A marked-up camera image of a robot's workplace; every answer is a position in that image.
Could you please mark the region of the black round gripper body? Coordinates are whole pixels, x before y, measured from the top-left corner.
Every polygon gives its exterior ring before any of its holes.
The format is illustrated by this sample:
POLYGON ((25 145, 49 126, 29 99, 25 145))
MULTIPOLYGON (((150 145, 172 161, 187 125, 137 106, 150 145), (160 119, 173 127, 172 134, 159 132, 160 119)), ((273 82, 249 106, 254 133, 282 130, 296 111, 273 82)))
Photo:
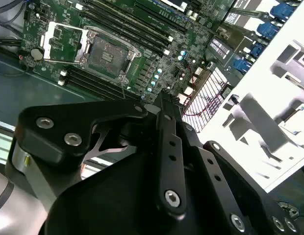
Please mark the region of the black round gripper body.
POLYGON ((228 235, 230 227, 180 154, 133 154, 71 186, 53 204, 47 235, 228 235), (169 189, 186 189, 182 220, 167 214, 169 189))

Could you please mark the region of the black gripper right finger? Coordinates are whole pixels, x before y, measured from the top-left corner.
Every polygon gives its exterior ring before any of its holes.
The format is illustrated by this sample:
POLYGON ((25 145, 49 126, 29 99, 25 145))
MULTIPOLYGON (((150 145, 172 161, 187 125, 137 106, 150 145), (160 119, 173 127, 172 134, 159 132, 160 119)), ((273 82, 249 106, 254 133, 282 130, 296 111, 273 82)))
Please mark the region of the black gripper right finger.
POLYGON ((186 217, 172 235, 299 235, 300 227, 217 142, 202 144, 179 120, 187 184, 186 217))

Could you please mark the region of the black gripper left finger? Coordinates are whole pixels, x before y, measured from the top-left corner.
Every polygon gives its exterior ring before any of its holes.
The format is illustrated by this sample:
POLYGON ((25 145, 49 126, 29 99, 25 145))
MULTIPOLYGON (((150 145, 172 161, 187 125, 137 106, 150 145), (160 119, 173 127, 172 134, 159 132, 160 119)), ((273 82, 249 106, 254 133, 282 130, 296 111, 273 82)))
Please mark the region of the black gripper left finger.
MULTIPOLYGON (((77 183, 133 154, 182 156, 178 99, 161 92, 152 105, 124 99, 34 106, 18 118, 10 158, 50 211, 77 183)), ((186 189, 165 192, 167 214, 185 217, 186 189)))

